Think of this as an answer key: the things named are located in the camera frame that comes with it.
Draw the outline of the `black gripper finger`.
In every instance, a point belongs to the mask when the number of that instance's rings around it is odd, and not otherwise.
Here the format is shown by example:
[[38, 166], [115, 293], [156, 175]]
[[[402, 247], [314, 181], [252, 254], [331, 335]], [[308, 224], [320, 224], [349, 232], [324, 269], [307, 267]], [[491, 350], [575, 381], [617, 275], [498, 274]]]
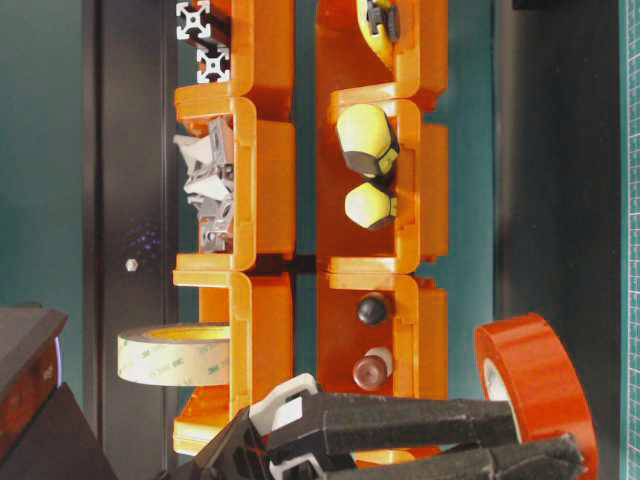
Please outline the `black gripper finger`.
[[309, 460], [281, 479], [576, 479], [587, 470], [574, 438], [447, 453], [408, 463], [317, 473]]

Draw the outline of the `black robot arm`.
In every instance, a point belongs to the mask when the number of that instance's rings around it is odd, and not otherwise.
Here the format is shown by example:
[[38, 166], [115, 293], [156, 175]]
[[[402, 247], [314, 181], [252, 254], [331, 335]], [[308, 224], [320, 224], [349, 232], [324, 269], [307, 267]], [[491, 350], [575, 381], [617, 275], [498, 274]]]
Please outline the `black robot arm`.
[[[115, 473], [61, 379], [55, 309], [1, 312], [1, 475]], [[574, 433], [528, 439], [500, 400], [324, 391], [304, 374], [242, 408], [172, 479], [577, 479], [597, 463]]]

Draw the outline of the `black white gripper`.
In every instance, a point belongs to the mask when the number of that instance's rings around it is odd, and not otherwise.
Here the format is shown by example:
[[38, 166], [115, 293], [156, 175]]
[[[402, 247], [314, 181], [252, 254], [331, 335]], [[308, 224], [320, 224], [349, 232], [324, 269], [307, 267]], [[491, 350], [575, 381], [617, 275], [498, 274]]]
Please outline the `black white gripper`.
[[[326, 479], [330, 472], [353, 470], [357, 464], [350, 453], [328, 455], [321, 449], [492, 447], [517, 441], [506, 401], [326, 393], [311, 374], [303, 373], [241, 409], [193, 460], [164, 477]], [[277, 463], [268, 448], [311, 451]]]

